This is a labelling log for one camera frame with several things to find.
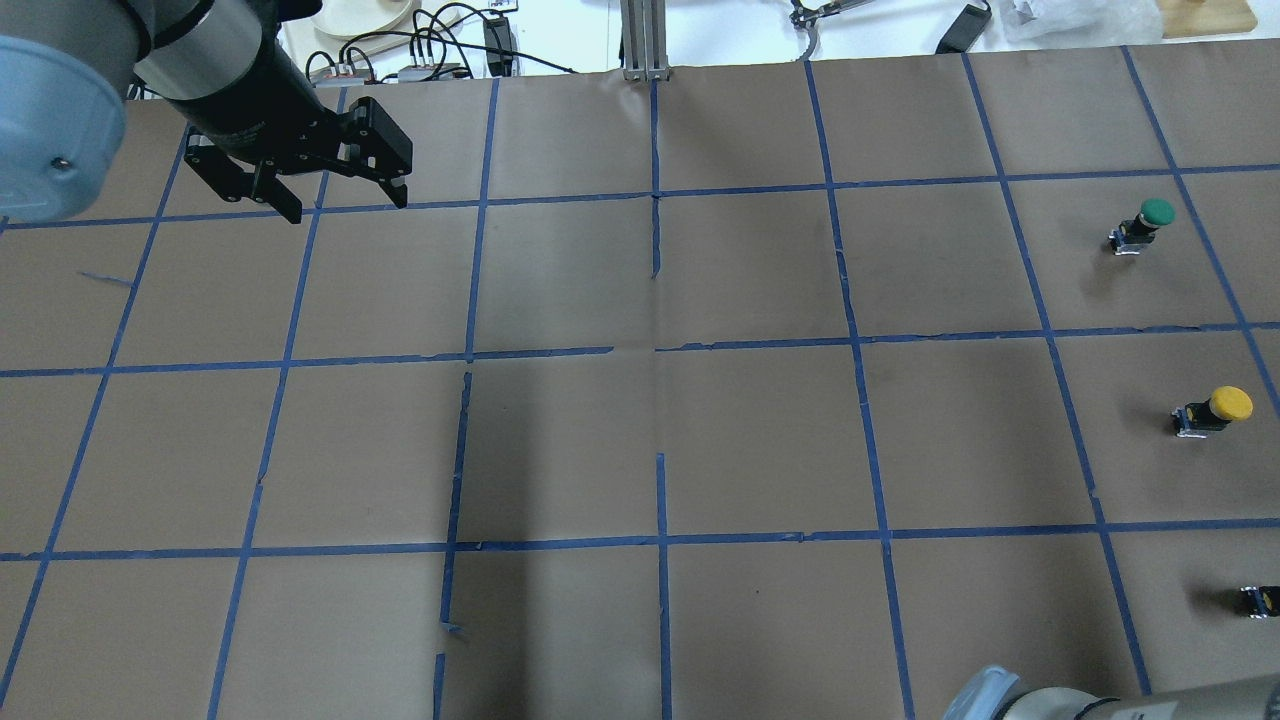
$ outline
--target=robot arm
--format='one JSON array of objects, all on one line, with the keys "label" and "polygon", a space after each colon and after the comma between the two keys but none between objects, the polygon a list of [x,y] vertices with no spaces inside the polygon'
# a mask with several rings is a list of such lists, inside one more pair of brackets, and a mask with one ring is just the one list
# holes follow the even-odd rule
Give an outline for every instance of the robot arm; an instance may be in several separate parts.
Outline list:
[{"label": "robot arm", "polygon": [[227,201],[292,223],[280,176],[332,170],[408,200],[413,146],[371,97],[325,108],[275,41],[317,0],[0,0],[0,214],[67,218],[97,197],[137,73],[189,122],[184,161]]}]

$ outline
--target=black device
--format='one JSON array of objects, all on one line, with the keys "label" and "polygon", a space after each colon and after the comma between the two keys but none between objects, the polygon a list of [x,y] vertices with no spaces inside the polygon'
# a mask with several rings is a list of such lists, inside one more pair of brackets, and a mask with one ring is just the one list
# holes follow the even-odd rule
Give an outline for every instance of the black device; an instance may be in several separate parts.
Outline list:
[{"label": "black device", "polygon": [[[504,53],[516,50],[516,40],[511,35],[511,20],[507,19],[507,15],[484,19],[484,44]],[[490,76],[511,77],[516,61],[513,55],[489,50],[488,60]]]},{"label": "black device", "polygon": [[991,22],[991,3],[984,3],[984,5],[986,8],[965,5],[964,10],[960,12],[960,17],[951,23],[946,35],[942,36],[934,54],[968,53]]}]

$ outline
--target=wooden board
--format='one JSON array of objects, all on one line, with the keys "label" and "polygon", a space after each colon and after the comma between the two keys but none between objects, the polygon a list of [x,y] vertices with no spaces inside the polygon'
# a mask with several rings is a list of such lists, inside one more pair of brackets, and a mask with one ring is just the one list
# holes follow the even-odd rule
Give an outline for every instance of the wooden board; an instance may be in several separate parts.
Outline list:
[{"label": "wooden board", "polygon": [[1199,37],[1249,32],[1258,18],[1248,0],[1156,0],[1165,17],[1165,37]]}]

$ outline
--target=white round object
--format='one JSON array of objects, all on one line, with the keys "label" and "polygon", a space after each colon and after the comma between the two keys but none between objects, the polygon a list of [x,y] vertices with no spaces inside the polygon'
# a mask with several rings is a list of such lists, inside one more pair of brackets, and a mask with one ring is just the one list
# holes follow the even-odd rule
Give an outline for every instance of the white round object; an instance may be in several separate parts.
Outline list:
[{"label": "white round object", "polygon": [[311,22],[320,32],[346,40],[396,27],[413,6],[410,0],[328,0]]}]

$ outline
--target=green cap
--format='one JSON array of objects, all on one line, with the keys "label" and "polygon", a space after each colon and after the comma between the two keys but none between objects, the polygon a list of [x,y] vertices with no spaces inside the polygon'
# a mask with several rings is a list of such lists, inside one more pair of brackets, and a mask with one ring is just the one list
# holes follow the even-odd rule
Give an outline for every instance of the green cap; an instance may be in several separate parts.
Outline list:
[{"label": "green cap", "polygon": [[1174,206],[1167,200],[1152,197],[1142,204],[1142,219],[1147,224],[1162,228],[1174,222]]}]

